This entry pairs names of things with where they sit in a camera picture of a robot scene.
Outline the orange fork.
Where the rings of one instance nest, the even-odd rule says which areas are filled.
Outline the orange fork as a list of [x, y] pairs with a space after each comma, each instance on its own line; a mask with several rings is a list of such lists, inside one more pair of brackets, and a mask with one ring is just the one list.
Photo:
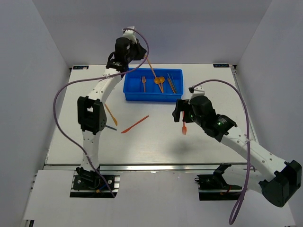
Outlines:
[[144, 57], [146, 58], [146, 61], [147, 61], [148, 65], [149, 65], [149, 67], [150, 67], [150, 69], [151, 69], [151, 71], [152, 71], [152, 73], [154, 75], [154, 78], [156, 79], [157, 78], [156, 73], [155, 73], [155, 71], [154, 71], [154, 69], [153, 69], [153, 67], [152, 67], [152, 65], [151, 65], [151, 63], [150, 63], [150, 61], [148, 59], [147, 54]]
[[146, 86], [145, 86], [146, 78], [145, 78], [145, 76], [142, 76], [142, 83], [143, 83], [143, 91], [146, 92]]

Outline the red-orange fork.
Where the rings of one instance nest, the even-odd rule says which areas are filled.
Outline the red-orange fork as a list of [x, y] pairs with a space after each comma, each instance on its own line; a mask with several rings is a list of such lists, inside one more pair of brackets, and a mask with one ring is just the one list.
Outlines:
[[186, 127], [186, 123], [184, 121], [184, 117], [185, 117], [185, 112], [182, 112], [182, 122], [183, 122], [183, 126], [182, 126], [182, 134], [186, 135], [187, 134], [187, 127]]

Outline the orange spoon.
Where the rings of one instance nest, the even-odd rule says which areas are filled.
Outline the orange spoon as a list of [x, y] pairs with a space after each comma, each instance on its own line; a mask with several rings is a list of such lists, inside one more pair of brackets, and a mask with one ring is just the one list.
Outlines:
[[157, 84], [159, 86], [160, 91], [163, 93], [162, 90], [162, 86], [161, 86], [161, 82], [160, 82], [160, 78], [159, 77], [155, 77], [154, 78], [154, 83]]
[[159, 80], [160, 80], [161, 92], [164, 93], [163, 83], [165, 82], [165, 78], [164, 77], [159, 77]]

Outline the red-orange plastic knife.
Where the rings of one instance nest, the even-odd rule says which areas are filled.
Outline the red-orange plastic knife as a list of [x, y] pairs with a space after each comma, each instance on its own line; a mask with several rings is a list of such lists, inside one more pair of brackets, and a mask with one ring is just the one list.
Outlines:
[[140, 124], [141, 122], [143, 122], [144, 120], [146, 120], [149, 117], [149, 115], [143, 117], [141, 120], [139, 120], [138, 122], [134, 123], [133, 125], [131, 125], [130, 127], [128, 127], [127, 129], [125, 129], [124, 131], [121, 132], [121, 134], [127, 133], [128, 131], [130, 131], [133, 127], [135, 127], [136, 125]]

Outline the orange plastic knife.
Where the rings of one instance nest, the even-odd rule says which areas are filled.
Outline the orange plastic knife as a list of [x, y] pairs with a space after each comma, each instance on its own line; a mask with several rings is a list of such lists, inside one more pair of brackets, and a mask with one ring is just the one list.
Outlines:
[[105, 108], [107, 109], [109, 115], [111, 116], [111, 118], [112, 118], [112, 120], [113, 120], [115, 126], [117, 126], [117, 125], [118, 125], [118, 122], [117, 122], [116, 118], [113, 116], [112, 112], [110, 111], [109, 107], [108, 107], [106, 104], [105, 104]]

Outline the blue chopstick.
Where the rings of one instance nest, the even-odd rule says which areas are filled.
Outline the blue chopstick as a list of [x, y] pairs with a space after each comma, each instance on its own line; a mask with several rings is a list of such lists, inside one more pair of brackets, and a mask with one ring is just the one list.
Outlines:
[[115, 130], [115, 131], [117, 130], [116, 128], [111, 127], [111, 126], [108, 126], [108, 125], [105, 125], [105, 127], [106, 127], [106, 128], [109, 128], [109, 129], [111, 129], [111, 130]]

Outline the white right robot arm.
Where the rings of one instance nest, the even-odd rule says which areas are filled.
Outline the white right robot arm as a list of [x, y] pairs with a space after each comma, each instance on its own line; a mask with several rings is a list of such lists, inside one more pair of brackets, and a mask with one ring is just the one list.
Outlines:
[[271, 204], [283, 207], [301, 187], [302, 166], [297, 161], [287, 162], [250, 141], [235, 121], [215, 112], [206, 96], [177, 100], [172, 116], [175, 122], [196, 123], [206, 135], [245, 158], [260, 173], [250, 175], [248, 188], [261, 193]]

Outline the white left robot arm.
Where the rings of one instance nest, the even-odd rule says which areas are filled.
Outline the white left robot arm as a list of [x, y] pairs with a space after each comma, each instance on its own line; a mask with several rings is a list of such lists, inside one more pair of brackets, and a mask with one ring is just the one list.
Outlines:
[[80, 168], [94, 171], [99, 168], [98, 150], [102, 130], [107, 123], [105, 102], [115, 86], [122, 80], [131, 61], [142, 60], [146, 54], [137, 38], [116, 39], [115, 51], [110, 54], [101, 79], [85, 97], [77, 100], [78, 123], [83, 135], [83, 148], [86, 151]]

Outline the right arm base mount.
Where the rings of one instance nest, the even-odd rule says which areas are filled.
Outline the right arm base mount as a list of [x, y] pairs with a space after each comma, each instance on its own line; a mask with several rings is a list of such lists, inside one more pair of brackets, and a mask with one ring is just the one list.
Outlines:
[[242, 187], [228, 184], [223, 175], [232, 165], [223, 163], [212, 174], [197, 175], [194, 181], [198, 185], [200, 201], [236, 201], [242, 192]]

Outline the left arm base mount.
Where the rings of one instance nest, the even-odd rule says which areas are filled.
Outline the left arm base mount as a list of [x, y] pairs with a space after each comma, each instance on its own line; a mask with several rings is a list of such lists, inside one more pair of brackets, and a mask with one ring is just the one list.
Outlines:
[[103, 175], [77, 167], [72, 180], [70, 198], [111, 198], [117, 195], [119, 176]]

